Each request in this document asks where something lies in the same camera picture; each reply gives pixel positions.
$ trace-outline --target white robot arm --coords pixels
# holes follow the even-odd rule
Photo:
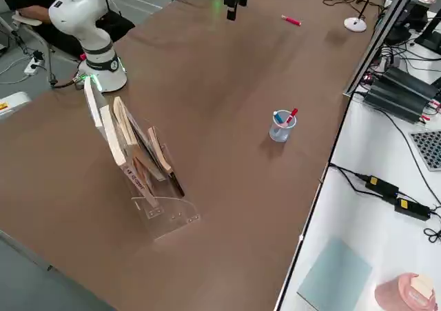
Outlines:
[[[56,0],[49,8],[52,24],[65,34],[76,37],[87,59],[79,72],[95,74],[103,92],[122,88],[127,82],[125,71],[113,48],[110,35],[95,25],[113,0]]]

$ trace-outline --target clear plastic cup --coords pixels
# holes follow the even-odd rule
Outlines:
[[[291,111],[279,110],[276,111],[283,121],[286,121],[291,114]],[[297,118],[294,117],[291,121],[286,123],[278,123],[276,118],[273,116],[273,123],[269,129],[269,137],[271,137],[275,142],[286,142],[292,129],[297,123]]]

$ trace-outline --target red pen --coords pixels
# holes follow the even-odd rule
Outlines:
[[[287,119],[287,123],[289,123],[297,114],[297,109],[292,110],[291,114],[289,115],[288,119]]]
[[[292,18],[289,18],[287,16],[284,16],[283,14],[282,14],[282,19],[284,19],[284,20],[288,21],[289,23],[292,23],[292,24],[294,24],[296,26],[300,26],[302,24],[300,21],[292,19]]]

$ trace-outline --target light blue paper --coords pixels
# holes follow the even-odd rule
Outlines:
[[[346,243],[331,238],[298,294],[318,311],[353,311],[371,269]]]

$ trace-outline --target pen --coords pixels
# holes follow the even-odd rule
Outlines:
[[[292,24],[294,24],[296,26],[302,25],[302,23],[300,21],[292,19],[292,18],[289,18],[287,16],[284,16],[283,14],[282,14],[282,19],[284,19],[284,20],[288,21],[289,23],[292,23]]]
[[[297,114],[297,109],[292,110],[291,114],[289,115],[288,119],[287,119],[287,123],[289,123]]]
[[[273,115],[274,115],[275,120],[276,120],[278,123],[283,123],[282,118],[280,118],[280,116],[278,115],[278,113],[277,113],[276,111],[274,111]]]

